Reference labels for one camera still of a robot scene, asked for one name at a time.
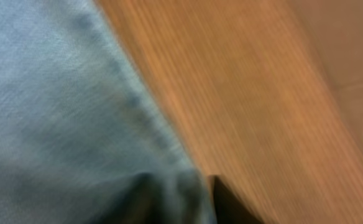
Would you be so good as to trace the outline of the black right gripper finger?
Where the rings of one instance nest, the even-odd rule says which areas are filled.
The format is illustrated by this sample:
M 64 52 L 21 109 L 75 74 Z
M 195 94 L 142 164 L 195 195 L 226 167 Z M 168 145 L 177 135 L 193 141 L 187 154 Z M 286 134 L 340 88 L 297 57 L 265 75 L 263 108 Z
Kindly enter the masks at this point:
M 239 200 L 220 176 L 211 175 L 209 183 L 217 224 L 264 224 L 260 217 Z

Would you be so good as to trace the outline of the light blue denim jeans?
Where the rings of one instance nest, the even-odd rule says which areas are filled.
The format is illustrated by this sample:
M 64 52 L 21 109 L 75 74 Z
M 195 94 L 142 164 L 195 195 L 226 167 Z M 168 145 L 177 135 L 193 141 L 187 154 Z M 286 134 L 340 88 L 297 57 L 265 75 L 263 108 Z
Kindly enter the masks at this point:
M 93 1 L 0 1 L 0 223 L 215 223 Z

